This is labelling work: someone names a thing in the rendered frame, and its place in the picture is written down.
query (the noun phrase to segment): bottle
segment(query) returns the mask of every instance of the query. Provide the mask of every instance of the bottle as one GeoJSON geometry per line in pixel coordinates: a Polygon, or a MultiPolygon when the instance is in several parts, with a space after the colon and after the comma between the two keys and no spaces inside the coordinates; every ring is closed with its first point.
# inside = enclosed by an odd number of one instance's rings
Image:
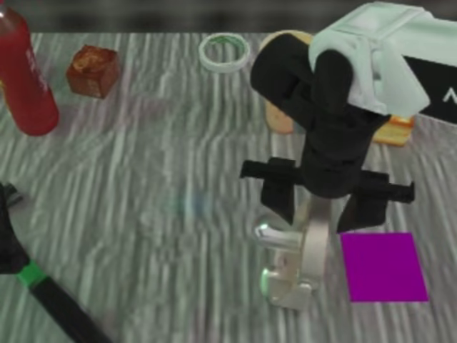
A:
{"type": "Polygon", "coordinates": [[[59,123],[59,110],[36,65],[25,19],[0,0],[0,89],[19,130],[42,136],[59,123]]]}

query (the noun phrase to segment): purple paper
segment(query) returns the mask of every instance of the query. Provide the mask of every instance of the purple paper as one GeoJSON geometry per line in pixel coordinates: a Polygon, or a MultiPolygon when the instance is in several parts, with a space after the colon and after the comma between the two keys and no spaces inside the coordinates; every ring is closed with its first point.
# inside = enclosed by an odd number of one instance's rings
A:
{"type": "Polygon", "coordinates": [[[352,302],[427,302],[413,235],[341,234],[352,302]]]}

